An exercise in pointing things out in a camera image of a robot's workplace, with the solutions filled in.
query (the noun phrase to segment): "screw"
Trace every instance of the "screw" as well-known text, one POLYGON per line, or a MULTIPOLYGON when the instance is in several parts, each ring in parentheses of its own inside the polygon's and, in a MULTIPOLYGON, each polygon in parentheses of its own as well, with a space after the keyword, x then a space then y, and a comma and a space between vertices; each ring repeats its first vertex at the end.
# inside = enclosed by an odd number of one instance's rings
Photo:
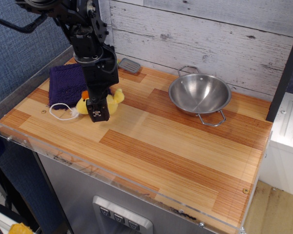
POLYGON ((244 194, 249 194, 250 191, 249 191, 248 189, 243 189, 243 193, 244 193, 244 194))

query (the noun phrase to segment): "white appliance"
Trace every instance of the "white appliance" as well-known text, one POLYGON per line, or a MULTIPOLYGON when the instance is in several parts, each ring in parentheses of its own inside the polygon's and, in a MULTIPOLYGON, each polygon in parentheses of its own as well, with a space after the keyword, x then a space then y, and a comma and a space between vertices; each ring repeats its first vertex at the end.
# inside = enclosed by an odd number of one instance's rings
POLYGON ((259 180, 293 195, 293 94, 281 102, 259 180))

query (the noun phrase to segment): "wire handle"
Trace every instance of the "wire handle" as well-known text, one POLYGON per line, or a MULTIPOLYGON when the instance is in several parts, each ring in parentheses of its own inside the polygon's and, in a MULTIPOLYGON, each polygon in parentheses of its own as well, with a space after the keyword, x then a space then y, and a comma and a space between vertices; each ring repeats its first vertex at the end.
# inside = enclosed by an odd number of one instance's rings
POLYGON ((179 76, 181 76, 181 74, 180 74, 181 70, 184 69, 184 68, 186 68, 186 67, 194 68, 194 69, 196 69, 198 71, 198 73, 201 73, 200 70, 197 67, 186 65, 186 66, 183 66, 182 68, 178 69, 179 76))
POLYGON ((221 115, 222 115, 222 117, 223 117, 223 120, 222 120, 222 121, 220 121, 220 122, 219 122, 219 123, 217 123, 217 124, 212 124, 212 123, 205 123, 205 122, 203 121, 203 119, 202 119, 202 117, 201 117, 201 115, 200 115, 200 114, 196 114, 196 116, 198 116, 198 117, 200 118, 200 120, 201 120, 202 124, 204 124, 204 125, 208 125, 208 126, 212 126, 212 127, 218 127, 220 124, 222 124, 223 122, 225 122, 225 121, 226 121, 226 117, 225 117, 225 115, 224 115, 223 111, 222 111, 222 110, 220 110, 220 111, 218 111, 218 112, 220 112, 220 113, 221 113, 221 115))

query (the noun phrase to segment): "dispenser buttons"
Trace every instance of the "dispenser buttons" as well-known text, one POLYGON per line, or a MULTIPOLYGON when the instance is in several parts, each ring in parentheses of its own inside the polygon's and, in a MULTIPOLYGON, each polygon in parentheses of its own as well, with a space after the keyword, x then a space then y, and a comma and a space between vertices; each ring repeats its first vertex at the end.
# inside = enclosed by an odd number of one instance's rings
POLYGON ((137 230, 137 231, 140 230, 139 224, 134 223, 134 222, 132 222, 130 220, 128 220, 128 224, 129 224, 129 227, 131 227, 132 229, 137 230))
POLYGON ((109 210, 107 210, 107 209, 105 209, 105 208, 103 208, 103 207, 100 207, 100 211, 101 211, 101 213, 102 213, 103 215, 105 215, 105 216, 108 216, 108 217, 111 216, 109 210))
POLYGON ((124 219, 124 217, 121 217, 121 216, 118 215, 118 214, 114 214, 114 219, 115 219, 117 222, 125 223, 125 219, 124 219))

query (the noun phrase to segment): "whitewashed wood wall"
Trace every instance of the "whitewashed wood wall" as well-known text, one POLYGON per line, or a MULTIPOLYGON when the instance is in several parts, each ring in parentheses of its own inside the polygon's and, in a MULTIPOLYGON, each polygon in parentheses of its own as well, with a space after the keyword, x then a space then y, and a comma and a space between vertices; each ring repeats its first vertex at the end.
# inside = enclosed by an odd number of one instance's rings
POLYGON ((293 0, 100 0, 119 59, 184 65, 272 100, 293 45, 293 0))

